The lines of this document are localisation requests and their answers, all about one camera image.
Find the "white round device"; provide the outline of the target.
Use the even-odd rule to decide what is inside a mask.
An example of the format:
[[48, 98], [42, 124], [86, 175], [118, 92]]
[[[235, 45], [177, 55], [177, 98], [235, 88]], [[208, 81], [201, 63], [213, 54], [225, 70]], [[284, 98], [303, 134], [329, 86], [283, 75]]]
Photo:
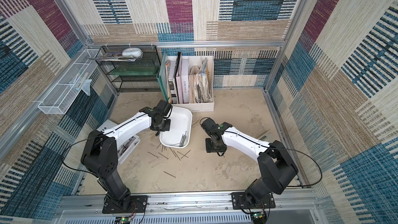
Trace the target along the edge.
[[143, 51], [140, 48], [127, 48], [122, 52], [123, 57], [139, 59], [143, 56]]

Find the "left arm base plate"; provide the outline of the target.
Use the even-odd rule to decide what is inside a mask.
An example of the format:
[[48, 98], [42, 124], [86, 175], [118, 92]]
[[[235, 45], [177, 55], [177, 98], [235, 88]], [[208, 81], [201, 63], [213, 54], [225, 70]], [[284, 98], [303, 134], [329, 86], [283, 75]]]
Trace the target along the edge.
[[122, 200], [115, 200], [106, 195], [104, 198], [103, 214], [127, 214], [127, 213], [144, 213], [146, 210], [148, 196], [146, 195], [130, 195], [125, 196]]

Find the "white perforated file organizer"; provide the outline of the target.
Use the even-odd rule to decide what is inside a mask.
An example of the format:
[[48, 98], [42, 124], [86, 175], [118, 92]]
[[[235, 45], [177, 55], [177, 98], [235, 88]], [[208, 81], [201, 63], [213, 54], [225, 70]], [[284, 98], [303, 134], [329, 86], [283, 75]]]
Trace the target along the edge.
[[168, 102], [192, 112], [212, 112], [214, 103], [213, 56], [167, 56]]

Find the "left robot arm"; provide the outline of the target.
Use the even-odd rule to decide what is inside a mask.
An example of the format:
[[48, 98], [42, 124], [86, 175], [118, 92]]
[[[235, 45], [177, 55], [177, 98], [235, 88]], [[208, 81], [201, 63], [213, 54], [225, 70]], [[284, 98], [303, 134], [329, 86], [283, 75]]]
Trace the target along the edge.
[[160, 100], [156, 107], [144, 107], [123, 123], [106, 131], [92, 131], [85, 144], [81, 163], [98, 180], [107, 192], [105, 202], [125, 213], [131, 206], [129, 188], [123, 183], [118, 171], [119, 154], [127, 151], [130, 138], [143, 130], [150, 129], [158, 136], [170, 130], [172, 105]]

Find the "white magazine on table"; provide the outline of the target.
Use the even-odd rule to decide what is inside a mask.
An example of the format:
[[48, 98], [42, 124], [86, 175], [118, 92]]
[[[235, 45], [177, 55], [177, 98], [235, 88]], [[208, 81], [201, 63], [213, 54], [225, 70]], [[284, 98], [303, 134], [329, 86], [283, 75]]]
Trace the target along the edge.
[[[108, 133], [108, 130], [114, 128], [117, 124], [111, 120], [106, 120], [101, 126], [99, 126], [96, 130], [104, 133]], [[128, 140], [126, 140], [122, 146], [117, 149], [118, 152], [118, 164], [122, 165], [124, 161], [127, 159], [130, 153], [137, 147], [137, 145], [141, 142], [141, 139], [138, 135], [134, 135]]]

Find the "green folder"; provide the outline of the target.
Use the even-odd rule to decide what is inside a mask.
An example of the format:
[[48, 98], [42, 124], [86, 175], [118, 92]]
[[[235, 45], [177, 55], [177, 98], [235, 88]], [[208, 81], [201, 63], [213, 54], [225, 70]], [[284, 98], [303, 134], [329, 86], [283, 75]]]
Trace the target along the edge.
[[167, 80], [167, 75], [166, 75], [166, 62], [168, 61], [168, 57], [166, 53], [162, 54], [162, 60], [160, 64], [160, 69], [157, 75], [157, 80], [160, 85], [160, 90], [163, 94], [163, 97], [166, 101], [169, 100], [169, 94], [167, 90], [168, 86], [168, 80]]

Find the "white plastic storage box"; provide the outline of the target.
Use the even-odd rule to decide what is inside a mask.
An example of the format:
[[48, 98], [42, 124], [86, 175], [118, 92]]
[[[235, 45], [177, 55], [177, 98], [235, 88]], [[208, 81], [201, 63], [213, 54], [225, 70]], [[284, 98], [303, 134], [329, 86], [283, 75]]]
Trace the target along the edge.
[[[188, 146], [190, 141], [191, 126], [192, 126], [192, 113], [182, 107], [173, 107], [170, 116], [171, 126], [170, 130], [161, 132], [160, 142], [162, 145], [170, 148], [183, 149]], [[185, 147], [180, 148], [179, 143], [182, 135], [187, 131], [187, 142]]]

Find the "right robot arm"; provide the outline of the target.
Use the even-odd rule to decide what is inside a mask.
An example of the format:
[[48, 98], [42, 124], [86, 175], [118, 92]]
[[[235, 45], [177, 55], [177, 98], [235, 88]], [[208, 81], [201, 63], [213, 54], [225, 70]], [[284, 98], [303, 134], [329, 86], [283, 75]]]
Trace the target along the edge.
[[209, 117], [204, 117], [200, 126], [208, 135], [206, 152], [222, 157], [228, 147], [233, 147], [257, 162], [261, 177], [245, 190], [243, 200], [250, 208], [270, 206], [271, 194], [282, 194], [299, 172], [280, 141], [255, 139], [227, 122], [217, 124]]

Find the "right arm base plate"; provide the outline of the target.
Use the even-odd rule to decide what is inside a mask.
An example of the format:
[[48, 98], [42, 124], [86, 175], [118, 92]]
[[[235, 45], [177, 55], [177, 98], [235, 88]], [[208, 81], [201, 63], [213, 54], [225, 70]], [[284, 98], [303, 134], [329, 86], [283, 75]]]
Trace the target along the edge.
[[260, 199], [245, 192], [232, 192], [230, 193], [232, 199], [233, 209], [266, 209], [275, 208], [276, 204], [272, 194], [266, 194]]

